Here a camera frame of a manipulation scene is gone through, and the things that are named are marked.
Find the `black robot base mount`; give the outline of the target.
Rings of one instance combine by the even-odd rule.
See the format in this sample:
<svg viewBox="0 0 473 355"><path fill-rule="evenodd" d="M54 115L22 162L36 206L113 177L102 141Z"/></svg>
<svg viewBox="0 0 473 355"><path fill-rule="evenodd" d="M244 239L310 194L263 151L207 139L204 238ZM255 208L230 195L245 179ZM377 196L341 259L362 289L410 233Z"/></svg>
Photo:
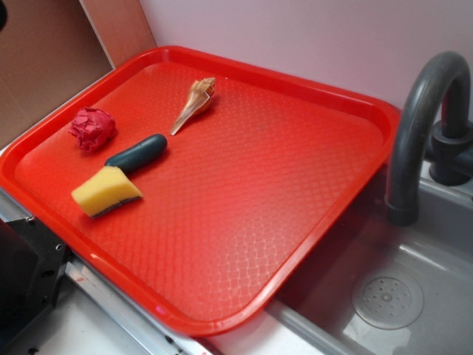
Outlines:
<svg viewBox="0 0 473 355"><path fill-rule="evenodd" d="M55 307L69 248L40 220L1 221L1 353Z"/></svg>

